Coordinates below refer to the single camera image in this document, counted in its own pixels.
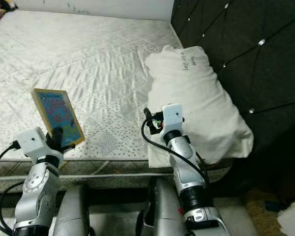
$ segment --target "white pillowcase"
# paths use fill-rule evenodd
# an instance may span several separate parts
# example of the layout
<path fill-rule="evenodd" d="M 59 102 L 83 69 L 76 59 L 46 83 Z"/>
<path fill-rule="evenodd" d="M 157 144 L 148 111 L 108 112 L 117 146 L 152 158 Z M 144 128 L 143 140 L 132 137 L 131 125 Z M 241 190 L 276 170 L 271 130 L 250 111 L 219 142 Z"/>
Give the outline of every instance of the white pillowcase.
<path fill-rule="evenodd" d="M 222 88 L 201 47 L 173 49 L 165 46 L 145 61 L 154 79 L 148 94 L 151 112 L 169 103 L 182 104 L 184 134 L 208 164 L 222 158 L 247 157 L 252 150 L 253 134 L 230 96 Z M 159 135 L 152 135 L 159 142 Z M 168 167 L 169 154 L 148 146 L 151 168 Z"/>

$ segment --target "wall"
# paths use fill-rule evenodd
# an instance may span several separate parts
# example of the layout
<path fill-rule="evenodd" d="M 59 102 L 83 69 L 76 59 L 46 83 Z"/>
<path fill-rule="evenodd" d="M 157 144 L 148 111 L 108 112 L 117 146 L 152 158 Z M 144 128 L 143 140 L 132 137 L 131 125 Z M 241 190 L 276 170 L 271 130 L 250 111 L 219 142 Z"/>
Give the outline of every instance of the wall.
<path fill-rule="evenodd" d="M 170 21 L 174 0 L 15 0 L 21 10 Z"/>

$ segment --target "cable connector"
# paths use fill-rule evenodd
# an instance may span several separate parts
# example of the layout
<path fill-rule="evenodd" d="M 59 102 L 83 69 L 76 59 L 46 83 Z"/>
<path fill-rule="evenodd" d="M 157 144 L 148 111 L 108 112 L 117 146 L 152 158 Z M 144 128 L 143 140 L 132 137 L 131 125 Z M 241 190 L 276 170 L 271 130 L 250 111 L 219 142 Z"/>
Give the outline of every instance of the cable connector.
<path fill-rule="evenodd" d="M 153 114 L 152 119 L 163 121 L 164 120 L 163 112 L 157 112 Z"/>
<path fill-rule="evenodd" d="M 11 149 L 16 149 L 16 150 L 18 150 L 18 149 L 20 149 L 21 148 L 21 146 L 19 145 L 19 142 L 18 141 L 13 141 L 13 143 L 12 143 L 12 145 L 11 145 Z"/>

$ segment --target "floor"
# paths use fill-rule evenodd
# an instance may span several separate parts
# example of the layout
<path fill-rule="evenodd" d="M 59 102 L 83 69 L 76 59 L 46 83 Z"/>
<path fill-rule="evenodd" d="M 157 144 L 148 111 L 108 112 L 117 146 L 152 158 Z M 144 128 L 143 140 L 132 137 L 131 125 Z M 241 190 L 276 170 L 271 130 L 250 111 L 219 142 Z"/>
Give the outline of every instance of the floor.
<path fill-rule="evenodd" d="M 232 236 L 258 236 L 239 198 L 217 198 L 214 199 L 214 204 Z M 91 206 L 90 222 L 96 231 L 96 236 L 134 236 L 136 219 L 143 206 L 144 203 Z M 12 226 L 14 209 L 5 208 L 2 212 L 7 224 Z"/>
<path fill-rule="evenodd" d="M 242 199 L 259 236 L 285 236 L 280 231 L 281 227 L 277 221 L 278 213 L 266 210 L 266 201 L 279 202 L 274 194 L 260 189 L 251 189 Z"/>

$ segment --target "black rubber grip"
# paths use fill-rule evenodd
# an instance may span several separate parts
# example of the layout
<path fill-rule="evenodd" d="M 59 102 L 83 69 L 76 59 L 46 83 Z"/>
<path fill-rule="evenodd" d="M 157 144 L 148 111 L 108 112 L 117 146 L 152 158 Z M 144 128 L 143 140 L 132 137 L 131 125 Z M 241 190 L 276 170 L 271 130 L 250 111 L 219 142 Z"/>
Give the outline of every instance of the black rubber grip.
<path fill-rule="evenodd" d="M 48 236 L 49 228 L 43 225 L 33 225 L 17 228 L 13 236 Z"/>
<path fill-rule="evenodd" d="M 42 162 L 47 162 L 49 164 L 52 164 L 54 167 L 58 169 L 59 166 L 59 159 L 55 156 L 52 155 L 46 155 L 45 158 L 39 159 L 36 161 L 36 164 L 42 163 Z"/>
<path fill-rule="evenodd" d="M 181 136 L 181 132 L 179 130 L 172 130 L 164 135 L 164 141 L 165 141 L 166 145 L 168 145 L 168 143 L 171 139 L 177 138 L 180 136 Z"/>
<path fill-rule="evenodd" d="M 213 206 L 212 197 L 203 186 L 192 186 L 182 190 L 179 200 L 184 214 L 190 210 Z"/>

